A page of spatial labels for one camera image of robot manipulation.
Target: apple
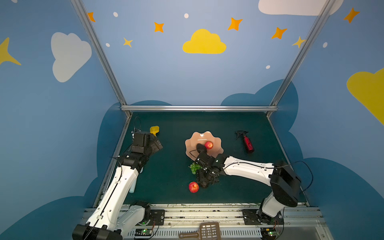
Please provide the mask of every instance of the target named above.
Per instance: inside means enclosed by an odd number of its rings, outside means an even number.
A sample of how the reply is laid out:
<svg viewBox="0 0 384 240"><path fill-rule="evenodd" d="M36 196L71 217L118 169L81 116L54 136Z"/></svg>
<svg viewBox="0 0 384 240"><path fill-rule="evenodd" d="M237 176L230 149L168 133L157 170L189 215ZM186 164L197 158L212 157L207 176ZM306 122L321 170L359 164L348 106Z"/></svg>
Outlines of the apple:
<svg viewBox="0 0 384 240"><path fill-rule="evenodd" d="M195 193L199 190L199 185L197 184L197 182L191 182L189 184L189 190L191 193Z"/></svg>
<svg viewBox="0 0 384 240"><path fill-rule="evenodd" d="M214 147L214 143L211 141L206 141L204 145L207 149L212 149Z"/></svg>

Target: litter scoop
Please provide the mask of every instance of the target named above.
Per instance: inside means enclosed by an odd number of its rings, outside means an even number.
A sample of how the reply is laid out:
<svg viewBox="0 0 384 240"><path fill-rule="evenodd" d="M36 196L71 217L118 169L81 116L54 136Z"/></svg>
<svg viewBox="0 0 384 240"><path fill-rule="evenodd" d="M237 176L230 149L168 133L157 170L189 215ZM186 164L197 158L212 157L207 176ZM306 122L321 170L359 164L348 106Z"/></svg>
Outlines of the litter scoop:
<svg viewBox="0 0 384 240"><path fill-rule="evenodd" d="M218 222L204 222L200 224L198 232L179 233L179 238L194 237L199 240L221 240Z"/></svg>

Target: yellow cloud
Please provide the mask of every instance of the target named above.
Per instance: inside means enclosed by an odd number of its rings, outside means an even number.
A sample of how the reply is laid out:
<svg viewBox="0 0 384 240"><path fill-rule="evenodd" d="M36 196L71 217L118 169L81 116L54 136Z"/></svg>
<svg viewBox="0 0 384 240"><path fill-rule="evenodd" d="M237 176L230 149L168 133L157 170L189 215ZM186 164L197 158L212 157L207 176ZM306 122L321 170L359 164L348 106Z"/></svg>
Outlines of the yellow cloud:
<svg viewBox="0 0 384 240"><path fill-rule="evenodd" d="M358 72L347 82L350 93L384 124L384 68L375 74Z"/></svg>
<svg viewBox="0 0 384 240"><path fill-rule="evenodd" d="M206 29L197 30L183 45L183 51L186 53L223 53L227 46L220 41L219 35L210 33Z"/></svg>

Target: green table surface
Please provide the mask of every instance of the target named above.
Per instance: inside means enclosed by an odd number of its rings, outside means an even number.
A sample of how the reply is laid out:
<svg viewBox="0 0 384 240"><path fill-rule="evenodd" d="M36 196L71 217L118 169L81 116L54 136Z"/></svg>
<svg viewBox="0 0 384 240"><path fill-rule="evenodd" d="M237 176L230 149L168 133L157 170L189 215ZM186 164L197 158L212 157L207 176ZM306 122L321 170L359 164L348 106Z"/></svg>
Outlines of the green table surface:
<svg viewBox="0 0 384 240"><path fill-rule="evenodd" d="M163 149L152 155L137 178L133 194L128 193L124 204L145 201L152 204L186 203L260 203L271 188L255 180L239 176L219 177L219 183L200 188L197 193L188 189L196 181L189 166L193 162L185 154L185 140L194 132L210 131L222 140L224 154L253 162L285 161L284 154L264 113L219 112L153 112L134 113L125 136L121 153L132 143L134 128L149 132L159 126L158 139ZM243 140L236 139L235 131L249 133L255 151L248 154ZM300 201L305 202L301 194Z"/></svg>

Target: bunch of grapes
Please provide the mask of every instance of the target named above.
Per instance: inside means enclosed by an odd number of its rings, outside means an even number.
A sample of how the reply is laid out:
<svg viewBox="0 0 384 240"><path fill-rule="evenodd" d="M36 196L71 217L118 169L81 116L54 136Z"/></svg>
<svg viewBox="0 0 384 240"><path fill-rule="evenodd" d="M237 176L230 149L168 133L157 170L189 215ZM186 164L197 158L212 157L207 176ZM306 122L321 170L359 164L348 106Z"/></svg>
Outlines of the bunch of grapes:
<svg viewBox="0 0 384 240"><path fill-rule="evenodd" d="M192 174L196 174L196 171L199 170L201 166L194 162L189 166L189 168L191 168Z"/></svg>

